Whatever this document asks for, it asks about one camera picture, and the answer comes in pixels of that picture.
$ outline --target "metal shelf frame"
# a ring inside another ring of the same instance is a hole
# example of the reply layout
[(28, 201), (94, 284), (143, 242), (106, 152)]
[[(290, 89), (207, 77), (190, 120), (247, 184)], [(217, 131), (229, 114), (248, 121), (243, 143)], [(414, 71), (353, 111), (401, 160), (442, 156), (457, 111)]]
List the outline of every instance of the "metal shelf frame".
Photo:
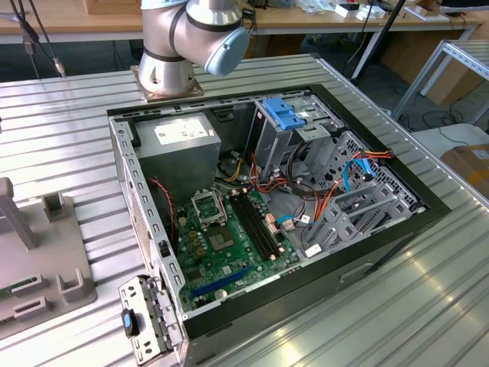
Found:
[[(441, 62), (437, 70), (433, 73), (428, 83), (421, 91), (421, 95), (425, 96), (438, 81), (440, 76), (445, 71), (446, 66), (451, 59), (458, 60), (466, 67), (476, 72), (486, 80), (489, 80), (489, 41), (441, 41), (435, 49), (431, 57), (425, 63), (424, 67), (419, 72), (418, 76), (411, 84), (411, 87), (406, 91), (403, 98), (399, 101), (396, 108), (392, 112), (393, 119), (398, 119), (407, 103), (417, 93), (418, 88), (432, 71), (433, 67), (438, 63), (439, 59), (446, 54), (447, 57)], [(478, 112), (470, 124), (475, 124), (482, 115), (489, 110), (489, 102)]]

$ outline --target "motherboard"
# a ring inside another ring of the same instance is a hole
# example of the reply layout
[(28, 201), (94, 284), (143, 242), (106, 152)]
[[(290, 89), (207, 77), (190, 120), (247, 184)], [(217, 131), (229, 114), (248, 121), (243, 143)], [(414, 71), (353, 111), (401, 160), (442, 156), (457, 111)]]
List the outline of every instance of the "motherboard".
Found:
[[(206, 201), (200, 200), (198, 206), (192, 202), (176, 208), (180, 227), (177, 258), (186, 279), (180, 299), (185, 311), (226, 297), (299, 262), (258, 192), (214, 195), (217, 200), (207, 194)], [(226, 221), (209, 225), (206, 220), (219, 217), (219, 212), (225, 214)]]

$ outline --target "cardboard box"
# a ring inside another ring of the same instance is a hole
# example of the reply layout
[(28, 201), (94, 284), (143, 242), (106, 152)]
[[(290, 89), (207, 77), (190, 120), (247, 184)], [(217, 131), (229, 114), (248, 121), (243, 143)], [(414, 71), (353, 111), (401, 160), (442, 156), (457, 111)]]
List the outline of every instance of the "cardboard box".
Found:
[(335, 12), (340, 14), (343, 18), (353, 18), (357, 14), (357, 10), (360, 8), (359, 4), (338, 4), (336, 5)]
[(442, 161), (489, 199), (489, 144), (455, 147)]

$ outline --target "wooden table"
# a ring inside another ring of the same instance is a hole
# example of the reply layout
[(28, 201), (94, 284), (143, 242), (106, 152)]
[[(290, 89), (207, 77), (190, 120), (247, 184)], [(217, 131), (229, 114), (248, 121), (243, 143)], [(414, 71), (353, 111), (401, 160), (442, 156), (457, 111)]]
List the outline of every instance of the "wooden table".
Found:
[[(241, 6), (247, 6), (239, 0)], [(40, 18), (53, 42), (74, 41), (112, 41), (142, 38), (142, 22), (140, 15), (88, 15), (83, 0), (42, 0), (36, 2)], [(0, 12), (10, 12), (8, 1), (0, 4)], [(37, 22), (32, 14), (28, 15), (31, 25), (38, 30)], [(361, 62), (353, 75), (356, 77), (361, 66), (370, 54), (382, 27), (387, 21), (371, 19), (365, 28), (366, 32), (374, 32)], [(300, 8), (268, 8), (257, 9), (257, 33), (270, 34), (311, 34), (311, 33), (342, 33), (359, 32), (363, 21), (357, 18), (343, 18), (334, 12), (322, 15), (310, 15)], [(441, 31), (464, 30), (460, 39), (466, 40), (474, 32), (481, 20), (475, 15), (462, 18), (451, 18), (450, 21), (425, 22), (414, 15), (399, 17), (391, 31)], [(22, 42), (19, 24), (0, 18), (0, 44), (20, 44)]]

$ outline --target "aluminum table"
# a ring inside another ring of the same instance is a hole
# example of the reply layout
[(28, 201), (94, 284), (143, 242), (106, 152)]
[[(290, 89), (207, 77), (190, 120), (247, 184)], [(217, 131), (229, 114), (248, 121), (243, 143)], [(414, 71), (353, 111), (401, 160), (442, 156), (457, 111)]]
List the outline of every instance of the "aluminum table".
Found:
[[(322, 83), (453, 211), (384, 267), (207, 365), (481, 365), (489, 343), (489, 203), (324, 60), (253, 59), (207, 96)], [(141, 104), (129, 72), (0, 85), (0, 171), (27, 204), (74, 197), (98, 299), (0, 341), (0, 365), (136, 366), (117, 286), (144, 272), (106, 109)]]
[[(429, 90), (435, 85), (452, 58), (489, 80), (489, 41), (441, 41), (392, 112), (394, 119), (398, 119), (402, 115), (407, 103), (417, 93), (418, 88), (443, 54), (447, 56), (421, 91), (423, 96), (428, 94)], [(489, 102), (472, 118), (469, 124), (475, 124), (487, 111), (489, 111)]]

